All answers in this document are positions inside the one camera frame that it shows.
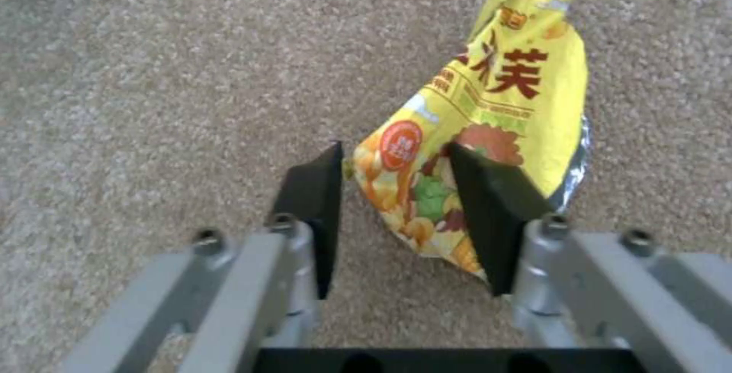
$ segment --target red circular label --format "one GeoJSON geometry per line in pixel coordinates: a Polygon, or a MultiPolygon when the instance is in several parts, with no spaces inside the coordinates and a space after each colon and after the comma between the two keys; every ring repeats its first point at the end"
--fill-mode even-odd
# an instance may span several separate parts
{"type": "Polygon", "coordinates": [[[384,169],[395,172],[414,160],[419,144],[421,144],[421,129],[417,123],[402,121],[387,127],[379,143],[379,154],[384,169]]]}

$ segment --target beige carpet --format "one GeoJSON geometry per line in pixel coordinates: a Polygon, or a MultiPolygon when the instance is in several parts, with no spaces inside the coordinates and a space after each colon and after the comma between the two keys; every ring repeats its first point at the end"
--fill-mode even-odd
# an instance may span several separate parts
{"type": "MultiPolygon", "coordinates": [[[[286,167],[352,149],[482,1],[0,0],[0,371],[53,370],[200,225],[261,222],[286,167]]],[[[595,132],[575,221],[730,256],[732,0],[576,0],[571,18],[595,132]]],[[[505,303],[344,193],[318,345],[521,344],[505,303]]]]}

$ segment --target hex bolt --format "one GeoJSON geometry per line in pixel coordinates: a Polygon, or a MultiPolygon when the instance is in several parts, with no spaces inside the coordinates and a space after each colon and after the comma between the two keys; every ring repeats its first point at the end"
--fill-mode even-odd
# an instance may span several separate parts
{"type": "Polygon", "coordinates": [[[269,230],[275,233],[280,233],[288,237],[295,235],[295,225],[297,218],[292,216],[290,213],[278,212],[269,219],[269,230]]]}
{"type": "Polygon", "coordinates": [[[198,230],[193,238],[193,251],[199,256],[214,256],[224,249],[224,236],[213,227],[198,230]]]}
{"type": "Polygon", "coordinates": [[[563,240],[570,234],[570,222],[567,217],[556,212],[542,216],[542,235],[551,240],[563,240]]]}
{"type": "Polygon", "coordinates": [[[620,236],[620,244],[638,257],[651,256],[656,251],[653,236],[641,229],[628,229],[620,236]]]}

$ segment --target chip bag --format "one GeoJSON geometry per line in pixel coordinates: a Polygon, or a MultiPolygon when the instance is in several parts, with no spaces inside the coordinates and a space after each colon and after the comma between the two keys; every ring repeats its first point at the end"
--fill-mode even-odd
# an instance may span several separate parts
{"type": "Polygon", "coordinates": [[[447,143],[519,166],[563,209],[585,170],[587,66],[570,0],[486,0],[468,43],[353,152],[388,227],[423,256],[484,277],[466,234],[447,143]]]}

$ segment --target crumpled snack bag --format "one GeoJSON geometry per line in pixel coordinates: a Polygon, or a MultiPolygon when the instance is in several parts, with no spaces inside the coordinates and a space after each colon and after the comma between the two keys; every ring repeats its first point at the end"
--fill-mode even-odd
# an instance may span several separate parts
{"type": "Polygon", "coordinates": [[[366,198],[421,255],[484,277],[444,152],[452,140],[519,166],[546,198],[560,193],[558,208],[581,179],[587,67],[569,3],[486,0],[464,50],[353,152],[366,198]]]}

